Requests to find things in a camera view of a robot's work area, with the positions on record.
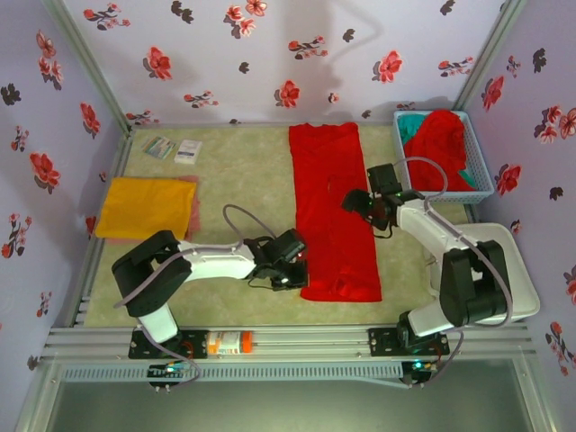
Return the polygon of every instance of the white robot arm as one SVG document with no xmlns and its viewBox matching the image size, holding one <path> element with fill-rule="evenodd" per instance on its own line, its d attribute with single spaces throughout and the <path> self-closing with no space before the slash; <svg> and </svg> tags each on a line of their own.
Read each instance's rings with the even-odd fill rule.
<svg viewBox="0 0 576 432">
<path fill-rule="evenodd" d="M 389 229 L 392 233 L 392 227 L 399 227 L 407 231 L 434 257 L 433 268 L 441 269 L 431 272 L 431 282 L 439 287 L 439 296 L 400 315 L 398 333 L 404 347 L 424 345 L 443 330 L 507 314 L 512 306 L 507 297 L 511 299 L 511 295 L 503 291 L 476 253 L 479 251 L 490 261 L 509 293 L 506 260 L 498 242 L 479 241 L 462 234 L 427 209 L 420 193 L 402 191 L 391 164 L 368 169 L 368 178 L 372 194 L 351 191 L 342 203 L 343 208 L 358 212 L 379 230 Z"/>
<path fill-rule="evenodd" d="M 295 229 L 277 238 L 262 237 L 230 245 L 195 245 L 160 231 L 136 246 L 112 266 L 126 306 L 155 342 L 163 344 L 178 333 L 167 305 L 184 282 L 212 277 L 270 278 L 273 291 L 300 288 L 308 283 L 306 248 Z M 153 262 L 160 264 L 154 269 Z"/>
</svg>

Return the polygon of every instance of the floral wallpaper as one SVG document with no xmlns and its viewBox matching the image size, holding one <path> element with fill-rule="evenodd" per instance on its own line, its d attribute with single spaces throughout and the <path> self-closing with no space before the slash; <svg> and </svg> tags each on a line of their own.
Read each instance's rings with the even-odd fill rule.
<svg viewBox="0 0 576 432">
<path fill-rule="evenodd" d="M 576 420 L 574 20 L 570 0 L 528 2 L 467 108 L 498 191 L 481 218 L 509 227 L 540 296 L 527 322 L 562 413 L 559 430 Z"/>
<path fill-rule="evenodd" d="M 10 373 L 0 386 L 0 430 L 9 432 L 77 280 L 85 219 L 98 211 L 121 131 L 42 3 L 3 5 L 10 18 L 0 26 L 0 368 Z M 113 12 L 94 16 L 105 26 Z"/>
<path fill-rule="evenodd" d="M 398 105 L 450 108 L 502 5 L 61 1 L 132 124 L 391 122 Z"/>
</svg>

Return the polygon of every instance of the folded yellow cloth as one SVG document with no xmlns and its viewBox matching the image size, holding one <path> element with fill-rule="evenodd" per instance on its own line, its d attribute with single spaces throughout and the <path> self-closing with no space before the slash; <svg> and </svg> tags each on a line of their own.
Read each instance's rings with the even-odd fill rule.
<svg viewBox="0 0 576 432">
<path fill-rule="evenodd" d="M 171 178 L 112 180 L 95 234 L 103 239 L 147 239 L 160 230 L 185 237 L 196 183 Z"/>
</svg>

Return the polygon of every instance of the glass panel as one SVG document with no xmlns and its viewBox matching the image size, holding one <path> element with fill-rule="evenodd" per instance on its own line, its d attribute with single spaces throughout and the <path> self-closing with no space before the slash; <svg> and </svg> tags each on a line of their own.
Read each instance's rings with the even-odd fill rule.
<svg viewBox="0 0 576 432">
<path fill-rule="evenodd" d="M 63 383 L 55 432 L 533 430 L 511 361 L 459 361 L 429 387 L 365 382 Z"/>
</svg>

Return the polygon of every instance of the orange bottle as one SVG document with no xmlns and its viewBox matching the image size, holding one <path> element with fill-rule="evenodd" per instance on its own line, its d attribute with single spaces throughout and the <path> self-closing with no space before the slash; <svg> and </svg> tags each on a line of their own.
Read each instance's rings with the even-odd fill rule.
<svg viewBox="0 0 576 432">
<path fill-rule="evenodd" d="M 251 331 L 208 332 L 208 354 L 234 355 L 252 352 Z"/>
</svg>

